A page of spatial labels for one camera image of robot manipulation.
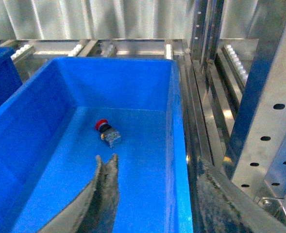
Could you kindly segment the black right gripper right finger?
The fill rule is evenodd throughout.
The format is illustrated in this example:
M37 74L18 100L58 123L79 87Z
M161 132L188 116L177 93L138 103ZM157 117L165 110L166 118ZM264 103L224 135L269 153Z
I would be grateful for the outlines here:
M197 161L197 209L204 233L286 233L267 213L204 159Z

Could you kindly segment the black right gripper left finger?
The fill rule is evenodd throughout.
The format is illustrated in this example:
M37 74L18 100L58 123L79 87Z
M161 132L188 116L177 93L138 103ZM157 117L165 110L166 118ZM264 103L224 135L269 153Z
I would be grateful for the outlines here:
M96 156L92 180L40 233L111 233L119 204L118 155L105 163Z

